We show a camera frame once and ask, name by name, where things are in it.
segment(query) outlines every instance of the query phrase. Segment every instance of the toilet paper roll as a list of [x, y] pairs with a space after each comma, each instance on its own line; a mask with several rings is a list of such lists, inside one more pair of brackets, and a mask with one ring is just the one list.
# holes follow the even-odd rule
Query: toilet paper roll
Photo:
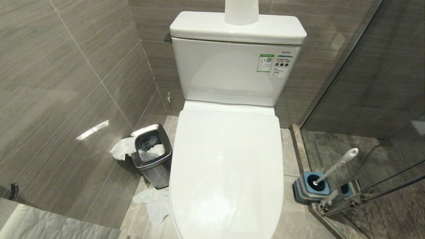
[[258, 22], [258, 0], [226, 0], [224, 21], [238, 26]]

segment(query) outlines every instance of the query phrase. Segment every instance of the marble floor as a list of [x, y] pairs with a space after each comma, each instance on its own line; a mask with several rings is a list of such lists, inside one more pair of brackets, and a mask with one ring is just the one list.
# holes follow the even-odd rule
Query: marble floor
[[[164, 129], [171, 144], [177, 127], [176, 116], [168, 116]], [[308, 211], [307, 206], [294, 201], [292, 183], [300, 175], [297, 159], [289, 129], [281, 129], [284, 165], [284, 196], [280, 221], [272, 239], [333, 239], [334, 236]], [[135, 195], [147, 188], [143, 178], [140, 180]], [[178, 239], [172, 219], [167, 216], [161, 225], [152, 227], [143, 203], [131, 202], [121, 225], [121, 230], [131, 239]]]

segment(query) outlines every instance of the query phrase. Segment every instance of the wall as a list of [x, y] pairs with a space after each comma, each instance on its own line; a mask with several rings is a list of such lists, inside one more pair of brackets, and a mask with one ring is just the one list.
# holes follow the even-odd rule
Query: wall
[[109, 150], [167, 115], [127, 1], [2, 1], [0, 44], [0, 195], [119, 228], [140, 175]]
[[388, 138], [425, 113], [424, 7], [383, 1], [306, 129]]
[[[307, 31], [299, 60], [275, 107], [281, 127], [302, 123], [306, 112], [339, 60], [364, 28], [373, 0], [259, 0], [260, 14], [292, 15]], [[184, 98], [172, 45], [163, 39], [181, 11], [224, 11], [224, 0], [128, 0], [163, 101], [171, 93], [168, 114], [178, 115]]]

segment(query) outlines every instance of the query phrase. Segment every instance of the toilet tank lid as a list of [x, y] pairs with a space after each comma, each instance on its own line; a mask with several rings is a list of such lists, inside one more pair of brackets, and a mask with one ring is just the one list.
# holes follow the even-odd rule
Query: toilet tank lid
[[244, 43], [302, 45], [307, 36], [297, 17], [260, 15], [246, 26], [224, 22], [224, 13], [182, 11], [170, 26], [172, 37]]

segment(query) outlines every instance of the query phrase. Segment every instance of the toilet tank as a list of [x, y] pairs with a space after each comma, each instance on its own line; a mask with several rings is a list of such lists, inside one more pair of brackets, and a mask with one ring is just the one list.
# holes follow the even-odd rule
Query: toilet tank
[[260, 15], [246, 26], [224, 13], [181, 12], [170, 26], [187, 100], [274, 106], [307, 33], [291, 16]]

